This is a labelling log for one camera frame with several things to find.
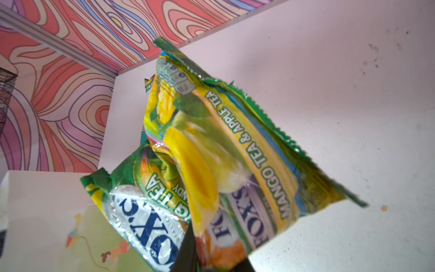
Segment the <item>green yellow Fox's candy bag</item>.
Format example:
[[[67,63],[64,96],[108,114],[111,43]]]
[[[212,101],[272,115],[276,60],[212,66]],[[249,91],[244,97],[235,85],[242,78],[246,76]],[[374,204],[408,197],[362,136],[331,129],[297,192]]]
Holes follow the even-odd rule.
[[[170,272],[192,223],[198,272],[230,272],[299,219],[349,199],[243,91],[160,37],[146,82],[146,140],[81,183],[156,272]]]

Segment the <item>white paper bag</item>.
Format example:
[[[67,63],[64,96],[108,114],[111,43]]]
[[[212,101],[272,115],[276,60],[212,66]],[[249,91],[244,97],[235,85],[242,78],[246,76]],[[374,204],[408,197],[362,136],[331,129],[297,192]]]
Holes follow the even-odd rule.
[[[3,272],[148,272],[80,183],[81,173],[9,171],[1,182]]]

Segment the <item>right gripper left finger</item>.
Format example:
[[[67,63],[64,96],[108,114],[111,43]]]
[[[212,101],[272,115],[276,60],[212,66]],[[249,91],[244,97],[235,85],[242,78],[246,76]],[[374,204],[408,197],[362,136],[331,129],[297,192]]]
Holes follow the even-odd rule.
[[[189,223],[171,272],[197,272],[198,253],[192,223]]]

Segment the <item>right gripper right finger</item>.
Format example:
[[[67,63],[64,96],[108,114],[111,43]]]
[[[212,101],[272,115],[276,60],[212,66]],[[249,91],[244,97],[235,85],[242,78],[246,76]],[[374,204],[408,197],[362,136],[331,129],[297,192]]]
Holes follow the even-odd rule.
[[[237,264],[231,272],[256,272],[248,258]]]

